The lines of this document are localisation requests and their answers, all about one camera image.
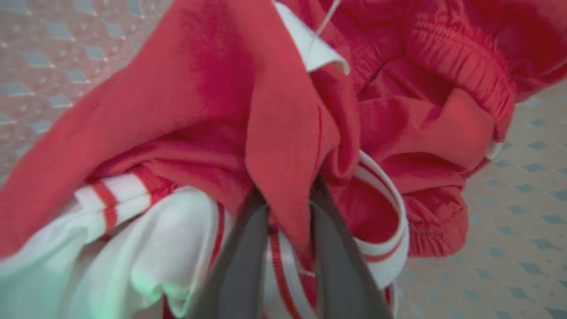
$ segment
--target red garment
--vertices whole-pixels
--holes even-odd
[[[285,1],[315,29],[331,0]],[[323,40],[353,73],[307,74],[269,1],[176,1],[134,61],[19,162],[2,193],[0,255],[85,181],[145,166],[236,212],[252,181],[305,251],[322,168],[356,236],[390,231],[351,181],[362,149],[405,195],[411,254],[464,244],[465,180],[502,142],[514,103],[567,72],[563,0],[343,0]]]

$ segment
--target red fabric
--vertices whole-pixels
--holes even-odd
[[[331,0],[285,4],[316,28]],[[353,233],[379,238],[395,218],[351,181],[359,149],[404,195],[411,254],[452,254],[466,237],[466,178],[488,162],[490,141],[504,140],[514,103],[567,72],[566,9],[563,0],[343,0],[322,38],[350,62],[345,77],[331,66],[308,75],[269,1],[178,0],[134,61],[16,166],[0,194],[0,255],[83,182],[137,166],[231,212],[256,183],[300,251],[322,168]]]

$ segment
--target tongs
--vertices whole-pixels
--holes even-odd
[[[310,206],[318,318],[391,319],[388,306],[320,176],[311,188]],[[268,218],[269,206],[255,188],[185,319],[262,318]]]

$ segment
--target clothing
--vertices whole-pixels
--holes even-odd
[[[285,4],[314,29],[330,1]],[[404,195],[410,254],[455,253],[468,228],[466,179],[504,141],[514,103],[567,72],[566,7],[344,0],[321,37],[348,61],[346,77],[332,66],[308,75],[267,1],[178,0],[132,63],[16,166],[0,194],[1,256],[85,181],[139,166],[231,212],[255,183],[302,254],[321,171],[353,234],[380,242],[395,214],[352,180],[360,149]]]
[[[365,154],[361,163],[354,179],[375,189],[397,215],[396,231],[384,242],[356,239],[395,313],[396,298],[388,294],[407,258],[405,210],[376,163]],[[77,190],[65,212],[0,262],[0,317],[142,319],[140,311],[159,307],[163,295],[182,318],[232,225],[231,215],[207,194],[174,189],[144,168],[102,179]],[[270,319],[316,318],[315,274],[275,228],[266,247],[263,293]],[[30,300],[37,300],[34,307]]]

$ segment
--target perforated surface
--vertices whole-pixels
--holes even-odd
[[[171,2],[0,2],[1,180],[131,59]],[[399,318],[567,318],[567,83],[519,105],[508,137],[468,183],[463,251],[409,261]]]

